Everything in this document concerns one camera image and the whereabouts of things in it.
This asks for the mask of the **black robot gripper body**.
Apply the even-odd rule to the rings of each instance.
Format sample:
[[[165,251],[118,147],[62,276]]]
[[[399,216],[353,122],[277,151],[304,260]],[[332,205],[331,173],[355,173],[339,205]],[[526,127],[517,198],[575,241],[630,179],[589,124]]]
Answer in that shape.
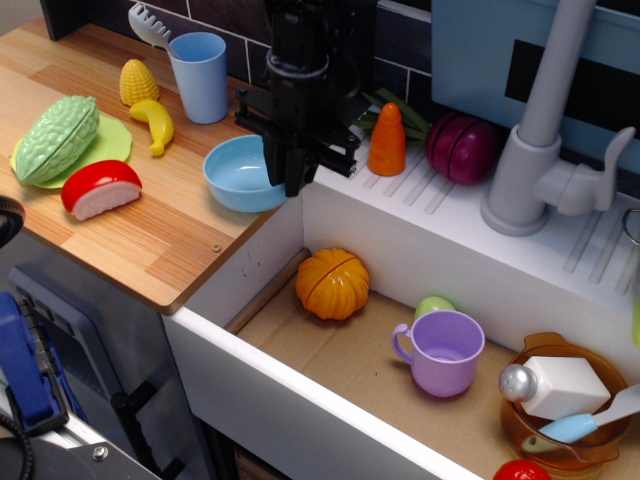
[[[306,148],[322,165],[342,176],[355,172],[360,140],[339,118],[338,95],[329,75],[330,57],[288,60],[269,50],[266,56],[271,89],[239,87],[236,122],[259,134],[274,135],[291,147]]]

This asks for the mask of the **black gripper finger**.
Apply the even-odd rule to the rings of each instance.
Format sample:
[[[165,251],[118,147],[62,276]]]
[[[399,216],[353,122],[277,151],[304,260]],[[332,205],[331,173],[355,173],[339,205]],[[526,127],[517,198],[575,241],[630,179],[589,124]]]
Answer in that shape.
[[[319,161],[318,155],[306,148],[291,147],[285,154],[285,193],[296,197],[300,190],[313,181]]]
[[[284,140],[274,135],[263,136],[263,153],[272,186],[286,183],[287,152],[288,145]]]

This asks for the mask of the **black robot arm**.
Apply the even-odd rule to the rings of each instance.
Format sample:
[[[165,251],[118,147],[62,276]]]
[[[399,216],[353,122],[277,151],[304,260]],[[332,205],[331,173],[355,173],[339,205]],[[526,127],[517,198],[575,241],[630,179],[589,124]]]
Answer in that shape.
[[[269,88],[239,88],[237,124],[259,134],[269,182],[295,197],[319,166],[344,177],[361,144],[353,122],[372,90],[372,1],[269,1]]]

